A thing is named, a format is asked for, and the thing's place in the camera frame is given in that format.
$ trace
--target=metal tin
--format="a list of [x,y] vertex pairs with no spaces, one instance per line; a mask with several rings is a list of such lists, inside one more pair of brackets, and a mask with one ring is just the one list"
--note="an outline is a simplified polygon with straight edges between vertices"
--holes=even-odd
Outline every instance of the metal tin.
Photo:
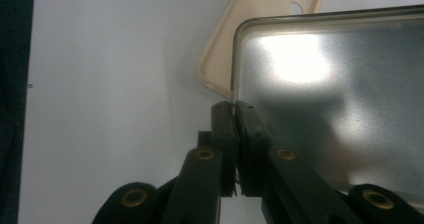
[[371,183],[424,204],[424,6],[244,22],[232,101],[333,187]]

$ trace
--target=white surface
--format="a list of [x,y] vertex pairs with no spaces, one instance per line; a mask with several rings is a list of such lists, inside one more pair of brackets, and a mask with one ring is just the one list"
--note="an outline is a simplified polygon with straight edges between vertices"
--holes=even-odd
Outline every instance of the white surface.
[[[19,223],[90,223],[123,184],[178,174],[209,109],[195,65],[228,0],[35,0]],[[324,11],[424,0],[322,0]],[[221,223],[264,223],[223,199]]]

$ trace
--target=white backdrop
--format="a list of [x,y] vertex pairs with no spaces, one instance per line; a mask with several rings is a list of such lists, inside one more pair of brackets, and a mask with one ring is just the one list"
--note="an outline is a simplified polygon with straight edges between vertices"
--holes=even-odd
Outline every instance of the white backdrop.
[[[228,1],[35,0],[19,223],[90,223],[116,188],[179,173],[224,100],[194,70]],[[265,223],[260,200],[223,199],[221,223]]]

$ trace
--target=beige plastic case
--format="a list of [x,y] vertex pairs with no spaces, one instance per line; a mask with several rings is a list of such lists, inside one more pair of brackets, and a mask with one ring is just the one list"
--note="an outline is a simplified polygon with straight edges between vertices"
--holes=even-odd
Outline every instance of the beige plastic case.
[[230,97],[233,36],[237,27],[256,17],[314,13],[318,6],[319,0],[231,0],[200,58],[200,80],[206,87]]

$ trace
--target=reflective metal surface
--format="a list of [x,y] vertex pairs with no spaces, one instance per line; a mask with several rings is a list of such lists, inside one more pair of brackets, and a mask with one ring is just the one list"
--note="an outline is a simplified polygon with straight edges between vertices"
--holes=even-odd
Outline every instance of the reflective metal surface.
[[424,204],[423,6],[251,20],[234,48],[232,100],[277,142],[335,188]]

